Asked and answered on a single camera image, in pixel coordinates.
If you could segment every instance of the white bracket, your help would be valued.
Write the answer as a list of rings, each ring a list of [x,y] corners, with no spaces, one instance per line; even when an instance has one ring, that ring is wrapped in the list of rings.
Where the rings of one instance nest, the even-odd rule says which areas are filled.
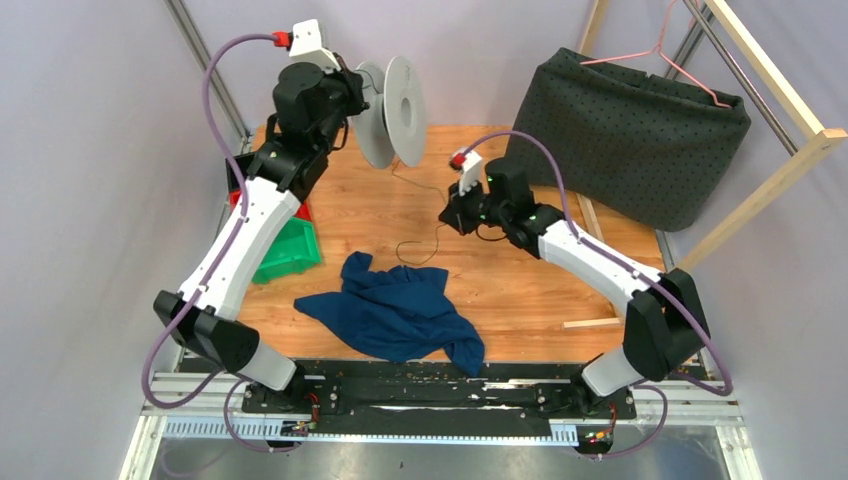
[[[324,73],[337,72],[342,69],[336,60],[336,55],[327,50],[324,29],[318,20],[307,20],[292,27],[291,50],[289,57],[293,62],[308,62],[318,65]]]
[[[454,152],[451,158],[455,158],[458,154],[461,154],[465,148],[461,148]],[[468,152],[468,155],[465,156],[465,161],[461,166],[461,173],[459,176],[459,196],[464,196],[466,193],[471,191],[475,185],[480,183],[480,174],[483,171],[483,157],[480,156],[474,150]]]

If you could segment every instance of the dotted fabric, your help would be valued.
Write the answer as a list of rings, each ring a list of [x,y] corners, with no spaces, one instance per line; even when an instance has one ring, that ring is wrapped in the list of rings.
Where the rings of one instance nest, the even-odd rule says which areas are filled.
[[[515,129],[554,154],[565,186],[622,214],[667,231],[695,221],[751,119],[741,98],[561,48],[536,69]],[[535,185],[555,185],[544,156],[511,137],[506,156],[526,166]]]

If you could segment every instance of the green bin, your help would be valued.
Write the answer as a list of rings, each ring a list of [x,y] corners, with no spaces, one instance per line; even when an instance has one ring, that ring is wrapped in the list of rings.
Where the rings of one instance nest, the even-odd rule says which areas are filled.
[[[312,222],[292,217],[280,230],[253,275],[253,283],[264,284],[321,263],[321,251]]]

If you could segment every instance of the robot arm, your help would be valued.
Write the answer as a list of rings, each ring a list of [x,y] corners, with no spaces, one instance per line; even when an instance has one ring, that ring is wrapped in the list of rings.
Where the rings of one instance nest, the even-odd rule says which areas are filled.
[[[169,325],[199,290],[199,299],[174,330],[174,339],[227,372],[277,392],[282,404],[302,396],[292,388],[297,383],[293,379],[298,380],[296,364],[262,342],[259,333],[237,322],[236,316],[273,239],[326,170],[337,134],[348,128],[347,117],[369,108],[362,95],[362,77],[325,48],[316,20],[295,25],[289,39],[293,63],[280,72],[273,91],[277,114],[272,118],[282,133],[269,129],[247,169],[246,214],[241,217],[242,196],[209,253],[179,291],[163,290],[154,302],[159,318]],[[236,228],[238,235],[204,284]]]
[[[480,225],[500,227],[510,243],[575,274],[626,312],[622,346],[584,365],[571,379],[566,404],[585,414],[621,388],[645,378],[663,380],[704,346],[677,309],[610,257],[669,290],[708,332],[695,284],[686,272],[661,273],[600,242],[605,255],[590,248],[582,240],[586,232],[576,227],[575,235],[560,210],[535,202],[523,168],[514,161],[499,158],[486,164],[489,193],[478,182],[483,166],[478,154],[455,155],[450,165],[460,179],[448,190],[441,221],[462,235]]]

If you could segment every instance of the red connector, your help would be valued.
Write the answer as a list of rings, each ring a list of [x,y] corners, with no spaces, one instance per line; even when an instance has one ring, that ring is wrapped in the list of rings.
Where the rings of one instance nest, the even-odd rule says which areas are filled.
[[[291,50],[292,36],[289,32],[274,32],[271,35],[277,37],[277,39],[274,40],[275,47],[283,47],[286,50]]]
[[[450,166],[454,170],[459,171],[459,170],[462,170],[462,164],[463,163],[465,163],[465,155],[463,155],[461,153],[457,153],[456,155],[453,156],[453,158],[451,158]]]

